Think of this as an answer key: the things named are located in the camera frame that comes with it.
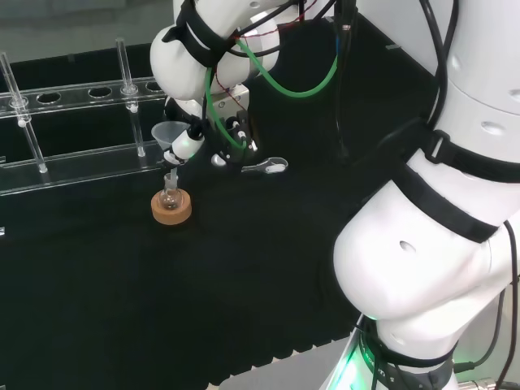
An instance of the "black cloth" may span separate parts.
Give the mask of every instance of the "black cloth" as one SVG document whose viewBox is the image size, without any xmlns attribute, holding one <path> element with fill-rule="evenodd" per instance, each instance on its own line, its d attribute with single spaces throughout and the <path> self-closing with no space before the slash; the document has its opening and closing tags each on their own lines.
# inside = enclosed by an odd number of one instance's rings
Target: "black cloth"
<svg viewBox="0 0 520 390">
<path fill-rule="evenodd" d="M 272 75 L 289 89 L 312 88 L 335 55 L 332 26 L 284 30 L 282 39 L 290 34 L 299 39 L 282 50 Z M 352 158 L 428 111 L 435 97 L 430 75 L 387 50 L 390 43 L 360 22 L 343 78 Z M 128 50 L 135 77 L 149 74 L 146 51 Z M 13 68 L 22 89 L 119 77 L 112 51 Z M 262 78 L 247 85 L 259 146 L 266 157 L 286 158 L 289 170 L 224 175 L 198 154 L 180 172 L 193 198 L 183 226 L 151 216 L 158 172 L 0 198 L 0 384 L 202 390 L 349 334 L 358 312 L 337 291 L 332 249 L 389 180 L 392 151 L 355 166 L 337 162 L 334 82 L 306 100 L 283 97 Z M 150 138 L 160 107 L 143 111 Z M 126 115 L 120 107 L 40 115 L 34 126 L 44 154 L 66 153 L 131 140 Z M 0 155 L 8 161 L 28 157 L 19 137 L 3 127 Z"/>
</svg>

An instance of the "test tube rack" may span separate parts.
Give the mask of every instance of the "test tube rack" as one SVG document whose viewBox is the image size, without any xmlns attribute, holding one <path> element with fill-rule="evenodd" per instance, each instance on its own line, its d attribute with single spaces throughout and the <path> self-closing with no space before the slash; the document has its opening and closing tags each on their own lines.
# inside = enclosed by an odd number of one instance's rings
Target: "test tube rack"
<svg viewBox="0 0 520 390">
<path fill-rule="evenodd" d="M 9 90 L 0 93 L 0 119 L 17 119 L 33 157 L 21 162 L 8 162 L 0 157 L 0 197 L 160 168 L 161 149 L 156 141 L 144 142 L 142 138 L 139 103 L 163 100 L 166 94 L 153 77 L 132 78 L 122 38 L 116 40 L 116 48 L 121 80 L 24 91 L 18 89 L 7 54 L 0 53 L 0 68 Z M 133 144 L 56 156 L 42 155 L 33 129 L 34 115 L 118 104 L 124 104 L 128 110 Z"/>
</svg>

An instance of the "glass test tube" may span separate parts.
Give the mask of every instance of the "glass test tube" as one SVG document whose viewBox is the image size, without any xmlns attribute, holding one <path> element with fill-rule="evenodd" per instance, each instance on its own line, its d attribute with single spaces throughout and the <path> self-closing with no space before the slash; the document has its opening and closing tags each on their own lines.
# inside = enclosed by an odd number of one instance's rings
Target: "glass test tube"
<svg viewBox="0 0 520 390">
<path fill-rule="evenodd" d="M 18 116 L 18 126 L 24 130 L 25 137 L 29 143 L 34 161 L 38 165 L 40 173 L 47 172 L 47 166 L 43 155 L 41 154 L 40 146 L 38 145 L 38 139 L 34 133 L 33 125 L 31 124 L 31 115 L 27 113 L 25 107 L 27 106 L 27 100 L 22 97 L 18 85 L 16 84 L 15 75 L 11 70 L 11 65 L 7 59 L 5 52 L 0 53 L 0 67 L 2 68 L 3 78 L 6 81 L 7 88 L 12 96 L 11 106 L 16 110 Z"/>
<path fill-rule="evenodd" d="M 124 45 L 123 38 L 115 40 L 117 54 L 119 57 L 119 67 L 121 68 L 121 76 L 123 77 L 123 87 L 121 92 L 124 95 L 132 96 L 137 93 L 137 86 L 132 83 L 132 74 L 130 73 L 130 65 L 128 64 L 127 50 Z M 141 132 L 141 122 L 139 121 L 139 103 L 137 101 L 128 102 L 126 104 L 130 121 L 132 122 L 133 139 L 136 142 L 137 155 L 145 156 L 145 148 L 143 145 L 143 136 Z"/>
</svg>

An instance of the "circular hole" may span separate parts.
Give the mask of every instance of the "circular hole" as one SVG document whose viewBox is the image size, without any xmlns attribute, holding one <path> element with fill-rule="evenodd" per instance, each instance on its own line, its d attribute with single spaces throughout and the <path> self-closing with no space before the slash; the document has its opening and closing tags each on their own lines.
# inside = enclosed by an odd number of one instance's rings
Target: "circular hole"
<svg viewBox="0 0 520 390">
<path fill-rule="evenodd" d="M 38 100 L 38 102 L 41 104 L 56 103 L 61 98 L 62 98 L 62 95 L 57 92 L 42 93 L 42 94 L 36 96 L 36 100 Z"/>
<path fill-rule="evenodd" d="M 492 136 L 501 136 L 505 133 L 504 126 L 502 126 L 498 123 L 482 122 L 481 126 L 485 132 L 491 134 Z"/>
<path fill-rule="evenodd" d="M 399 241 L 399 245 L 405 252 L 408 252 L 411 254 L 415 253 L 415 248 L 410 243 L 408 243 L 406 241 Z"/>
<path fill-rule="evenodd" d="M 106 98 L 112 93 L 112 89 L 108 87 L 92 88 L 89 90 L 89 95 L 95 99 Z"/>
<path fill-rule="evenodd" d="M 509 91 L 509 95 L 516 100 L 517 102 L 520 102 L 520 89 L 512 89 Z"/>
<path fill-rule="evenodd" d="M 11 99 L 9 101 L 9 107 L 12 107 L 14 109 L 25 107 L 28 104 L 29 104 L 29 100 L 25 96 L 22 96 L 21 101 L 18 101 L 16 99 Z"/>
<path fill-rule="evenodd" d="M 397 343 L 399 343 L 399 344 L 401 344 L 401 345 L 404 345 L 404 344 L 405 344 L 405 341 L 404 341 L 403 339 L 401 339 L 400 337 L 397 337 L 397 336 L 394 335 L 393 333 L 392 333 L 392 338 L 393 338 Z"/>
<path fill-rule="evenodd" d="M 152 92 L 162 92 L 163 90 L 161 87 L 159 87 L 159 84 L 157 84 L 155 81 L 150 81 L 149 83 L 146 83 L 146 89 Z"/>
</svg>

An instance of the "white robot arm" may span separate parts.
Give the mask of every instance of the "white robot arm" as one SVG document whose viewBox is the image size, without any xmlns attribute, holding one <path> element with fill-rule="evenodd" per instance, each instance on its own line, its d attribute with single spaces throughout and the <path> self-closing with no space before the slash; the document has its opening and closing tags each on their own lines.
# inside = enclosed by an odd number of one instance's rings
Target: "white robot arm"
<svg viewBox="0 0 520 390">
<path fill-rule="evenodd" d="M 259 12 L 282 3 L 199 0 L 196 9 L 213 32 L 228 38 Z M 448 95 L 435 126 L 458 147 L 513 165 L 520 164 L 519 15 L 518 0 L 460 0 L 457 32 L 447 62 Z M 262 28 L 270 31 L 273 24 Z M 173 98 L 199 99 L 204 94 L 206 67 L 180 41 L 164 42 L 168 30 L 162 30 L 152 45 L 156 80 Z M 278 45 L 277 34 L 265 37 L 270 40 L 257 37 L 257 43 L 249 45 L 258 50 Z M 270 69 L 277 57 L 268 57 L 264 66 Z M 245 80 L 251 68 L 247 58 L 225 54 L 219 63 L 219 78 L 225 87 L 231 87 Z M 218 90 L 213 84 L 211 92 Z M 447 140 L 439 139 L 432 156 L 419 150 L 406 169 L 444 199 L 439 202 L 449 202 L 492 228 L 511 219 L 520 231 L 520 181 L 483 179 L 436 163 L 435 154 Z M 434 361 L 449 354 L 470 321 L 513 278 L 504 228 L 479 242 L 446 226 L 418 207 L 394 180 L 375 194 L 336 241 L 336 277 L 345 296 L 363 314 L 377 320 L 379 338 L 389 350 L 408 358 Z M 364 353 L 357 349 L 353 364 L 357 365 L 357 380 L 367 384 L 372 374 Z M 408 377 L 419 378 L 441 366 L 403 364 L 401 369 Z M 382 383 L 377 386 L 386 388 Z M 336 388 L 363 387 L 345 379 Z M 451 371 L 440 388 L 458 388 Z"/>
</svg>

